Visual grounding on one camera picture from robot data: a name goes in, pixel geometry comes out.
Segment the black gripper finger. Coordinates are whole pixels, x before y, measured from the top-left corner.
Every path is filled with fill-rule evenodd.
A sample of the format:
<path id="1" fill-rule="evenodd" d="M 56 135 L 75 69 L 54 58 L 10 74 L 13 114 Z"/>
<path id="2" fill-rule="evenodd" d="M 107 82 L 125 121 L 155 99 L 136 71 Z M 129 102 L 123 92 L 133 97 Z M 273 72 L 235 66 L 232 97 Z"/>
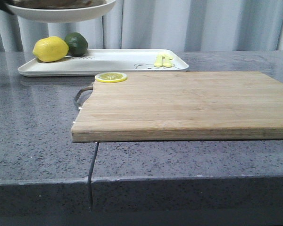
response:
<path id="1" fill-rule="evenodd" d="M 9 8 L 7 7 L 7 5 L 12 5 L 12 4 L 13 4 L 12 0 L 0 0 L 0 10 L 10 15 L 14 15 L 14 13 L 10 11 Z"/>

